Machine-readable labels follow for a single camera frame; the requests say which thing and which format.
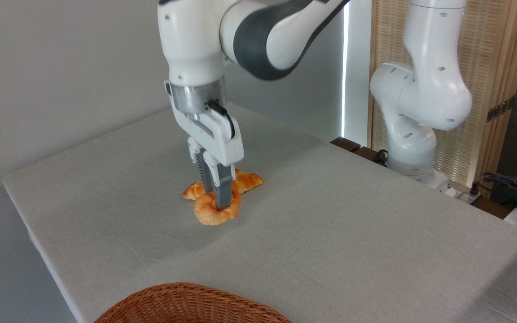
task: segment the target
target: white wall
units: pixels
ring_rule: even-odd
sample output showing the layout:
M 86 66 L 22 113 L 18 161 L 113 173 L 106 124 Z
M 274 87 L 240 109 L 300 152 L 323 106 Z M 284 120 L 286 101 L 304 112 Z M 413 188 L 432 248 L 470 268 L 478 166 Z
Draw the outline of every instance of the white wall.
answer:
M 170 106 L 156 21 L 154 0 L 0 0 L 0 179 Z M 277 82 L 232 65 L 230 100 L 334 139 L 342 29 L 341 14 L 296 71 Z M 361 100 L 367 98 L 366 92 Z M 74 322 L 1 182 L 0 322 Z

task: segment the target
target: black band on robot arm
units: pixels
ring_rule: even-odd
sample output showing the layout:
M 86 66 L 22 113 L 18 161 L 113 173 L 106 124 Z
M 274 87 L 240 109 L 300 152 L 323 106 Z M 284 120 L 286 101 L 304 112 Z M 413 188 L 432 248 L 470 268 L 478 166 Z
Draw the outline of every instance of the black band on robot arm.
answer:
M 343 0 L 326 19 L 313 31 L 296 63 L 285 70 L 274 67 L 267 57 L 267 39 L 273 27 L 281 20 L 299 12 L 313 0 L 290 0 L 283 4 L 269 6 L 248 15 L 234 35 L 233 49 L 238 64 L 257 78 L 278 80 L 289 75 L 304 57 L 308 47 L 320 31 L 342 10 L 349 0 Z

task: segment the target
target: electrical cable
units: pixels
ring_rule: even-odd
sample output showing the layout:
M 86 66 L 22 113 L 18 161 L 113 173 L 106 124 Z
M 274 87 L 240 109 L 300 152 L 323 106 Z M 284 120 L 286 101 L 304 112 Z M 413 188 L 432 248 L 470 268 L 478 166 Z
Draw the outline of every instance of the electrical cable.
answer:
M 502 174 L 497 174 L 493 172 L 485 172 L 482 176 L 482 182 L 483 183 L 495 183 L 498 185 L 496 189 L 488 188 L 481 183 L 475 182 L 480 188 L 487 190 L 491 192 L 492 194 L 495 194 L 496 196 L 499 196 L 501 198 L 504 198 L 508 200 L 508 202 L 505 202 L 503 205 L 509 204 L 509 203 L 517 203 L 517 197 L 509 196 L 505 194 L 504 192 L 499 192 L 499 188 L 510 188 L 511 190 L 514 190 L 517 192 L 517 177 L 515 176 L 504 176 Z

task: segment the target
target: wooden panel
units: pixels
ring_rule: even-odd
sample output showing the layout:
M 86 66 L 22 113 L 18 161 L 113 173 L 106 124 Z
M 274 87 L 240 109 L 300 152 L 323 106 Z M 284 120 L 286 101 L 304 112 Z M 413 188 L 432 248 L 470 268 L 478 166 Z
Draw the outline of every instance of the wooden panel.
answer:
M 493 88 L 494 105 L 515 95 L 517 91 L 517 2 L 511 3 L 510 10 L 514 16 L 503 37 L 503 47 L 498 63 L 498 66 L 503 68 L 499 70 Z M 476 167 L 476 180 L 481 180 L 482 174 L 486 171 L 497 171 L 510 114 L 508 111 L 484 125 L 482 150 Z
M 372 72 L 382 63 L 411 63 L 402 44 L 406 0 L 377 0 Z M 517 88 L 517 0 L 469 0 L 458 44 L 464 82 L 472 92 L 469 118 L 454 131 L 435 130 L 435 169 L 469 185 L 482 168 L 497 165 L 509 114 L 486 123 L 488 110 Z M 374 150 L 387 148 L 384 118 L 372 100 Z

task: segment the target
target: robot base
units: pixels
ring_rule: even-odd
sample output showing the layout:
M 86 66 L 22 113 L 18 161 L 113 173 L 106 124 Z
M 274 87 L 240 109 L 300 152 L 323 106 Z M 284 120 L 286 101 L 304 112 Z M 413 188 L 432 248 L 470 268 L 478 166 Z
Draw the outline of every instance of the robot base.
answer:
M 448 177 L 439 171 L 431 170 L 424 175 L 408 176 L 408 178 L 421 182 L 449 196 L 456 194 L 456 191 L 448 185 Z

